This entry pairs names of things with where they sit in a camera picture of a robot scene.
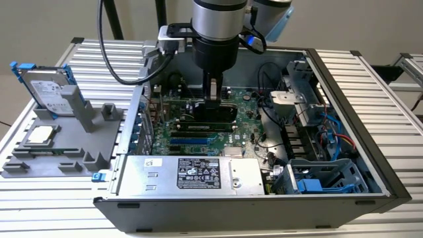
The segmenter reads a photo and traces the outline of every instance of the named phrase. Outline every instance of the red cable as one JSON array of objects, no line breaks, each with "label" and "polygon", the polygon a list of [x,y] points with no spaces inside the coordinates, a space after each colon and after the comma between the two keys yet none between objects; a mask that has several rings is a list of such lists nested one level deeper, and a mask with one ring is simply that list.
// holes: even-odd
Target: red cable
[{"label": "red cable", "polygon": [[341,137],[341,138],[344,138],[347,141],[349,141],[351,144],[352,144],[352,149],[355,150],[355,142],[351,140],[349,137],[347,137],[345,135],[340,135],[340,134],[333,134],[333,135],[337,136],[337,137]]}]

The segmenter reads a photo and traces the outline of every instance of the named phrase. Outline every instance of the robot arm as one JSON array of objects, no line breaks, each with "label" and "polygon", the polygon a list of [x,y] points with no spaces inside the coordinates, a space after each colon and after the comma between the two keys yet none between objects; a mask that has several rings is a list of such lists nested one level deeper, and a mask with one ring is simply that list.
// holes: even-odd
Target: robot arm
[{"label": "robot arm", "polygon": [[[203,69],[205,107],[220,106],[223,72],[236,63],[237,46],[252,52],[265,51],[265,37],[281,32],[291,0],[193,0],[192,24],[183,23],[192,38],[193,61]],[[168,26],[167,36],[181,37],[180,23]],[[263,50],[252,47],[260,39]]]}]

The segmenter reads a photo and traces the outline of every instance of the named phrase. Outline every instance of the motherboard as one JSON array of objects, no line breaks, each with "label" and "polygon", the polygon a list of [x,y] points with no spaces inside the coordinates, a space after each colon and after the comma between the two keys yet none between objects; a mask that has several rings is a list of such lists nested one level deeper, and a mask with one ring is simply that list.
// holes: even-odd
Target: motherboard
[{"label": "motherboard", "polygon": [[189,117],[180,109],[200,99],[193,96],[181,98],[172,94],[163,95],[163,105],[168,106],[169,112],[167,112],[164,123],[160,123],[157,119],[153,123],[153,155],[224,156],[224,151],[227,153],[240,151],[240,154],[231,154],[231,156],[265,157],[265,149],[256,146],[256,139],[263,134],[263,126],[253,93],[249,90],[233,88],[228,92],[221,102],[237,106],[232,132],[179,132],[176,128],[179,118]]}]

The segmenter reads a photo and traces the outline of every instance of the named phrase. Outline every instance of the hard drive label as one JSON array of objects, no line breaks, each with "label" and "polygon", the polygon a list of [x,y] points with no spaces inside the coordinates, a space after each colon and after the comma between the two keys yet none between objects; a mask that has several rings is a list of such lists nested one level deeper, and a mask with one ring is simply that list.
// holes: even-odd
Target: hard drive label
[{"label": "hard drive label", "polygon": [[180,189],[220,189],[219,159],[179,159],[176,185]]},{"label": "hard drive label", "polygon": [[52,81],[32,80],[31,84],[35,88],[45,108],[57,115],[72,114],[71,105],[60,95],[60,85]]}]

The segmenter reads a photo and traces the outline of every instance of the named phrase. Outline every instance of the green circuit board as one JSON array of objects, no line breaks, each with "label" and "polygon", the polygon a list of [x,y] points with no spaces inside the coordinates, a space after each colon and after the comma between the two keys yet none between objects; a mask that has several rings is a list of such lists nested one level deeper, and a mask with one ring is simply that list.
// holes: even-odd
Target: green circuit board
[{"label": "green circuit board", "polygon": [[[265,151],[260,147],[255,149],[255,143],[251,142],[251,134],[255,134],[255,138],[263,134],[261,120],[256,119],[256,100],[251,98],[249,101],[243,100],[244,95],[251,95],[241,89],[232,89],[225,103],[233,103],[237,105],[236,116],[236,129],[233,132],[209,132],[208,139],[209,145],[180,145],[180,153],[184,155],[204,154],[208,156],[221,156],[223,149],[225,147],[241,147],[244,158],[257,158],[265,156]],[[152,154],[153,155],[171,155],[169,143],[171,133],[177,132],[176,119],[181,116],[180,107],[192,100],[189,98],[179,98],[171,96],[163,96],[163,103],[169,105],[169,118],[164,123],[159,123],[153,126],[155,139]],[[252,111],[253,116],[249,118],[247,112]]]}]

